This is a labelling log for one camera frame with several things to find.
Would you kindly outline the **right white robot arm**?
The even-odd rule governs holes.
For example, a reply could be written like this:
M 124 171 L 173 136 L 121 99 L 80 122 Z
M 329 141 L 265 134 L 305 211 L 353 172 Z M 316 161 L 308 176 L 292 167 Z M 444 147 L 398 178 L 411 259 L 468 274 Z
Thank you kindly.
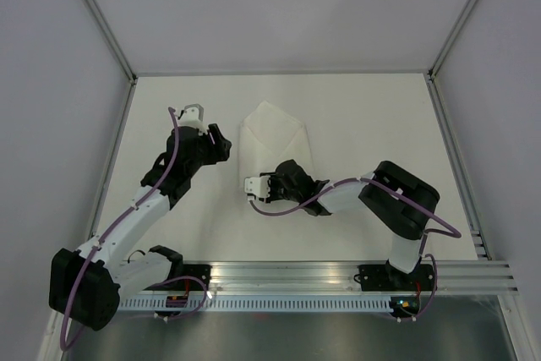
M 434 187 L 391 161 L 381 162 L 361 178 L 332 182 L 315 180 L 294 160 L 288 160 L 274 172 L 245 179 L 244 192 L 249 200 L 265 204 L 293 202 L 298 205 L 295 211 L 311 216 L 371 211 L 393 233 L 385 277 L 396 289 L 415 281 L 424 230 L 440 201 Z

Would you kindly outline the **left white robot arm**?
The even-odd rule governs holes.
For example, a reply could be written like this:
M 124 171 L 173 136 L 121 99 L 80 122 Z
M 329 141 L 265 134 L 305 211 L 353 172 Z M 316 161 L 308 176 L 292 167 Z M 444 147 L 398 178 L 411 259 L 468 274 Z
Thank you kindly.
M 126 263 L 135 244 L 178 203 L 205 166 L 227 161 L 231 142 L 218 125 L 206 130 L 183 125 L 144 175 L 130 206 L 104 232 L 76 250 L 60 249 L 52 259 L 51 309 L 99 331 L 119 305 L 155 284 L 174 290 L 183 284 L 183 257 L 158 245 L 141 260 Z

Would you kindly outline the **white cloth napkin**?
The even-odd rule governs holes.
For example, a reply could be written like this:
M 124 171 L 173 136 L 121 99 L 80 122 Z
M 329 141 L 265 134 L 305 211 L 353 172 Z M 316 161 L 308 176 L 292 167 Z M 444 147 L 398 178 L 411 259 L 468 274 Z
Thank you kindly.
M 239 127 L 239 187 L 246 178 L 272 172 L 290 159 L 308 173 L 314 170 L 307 128 L 281 108 L 262 101 Z

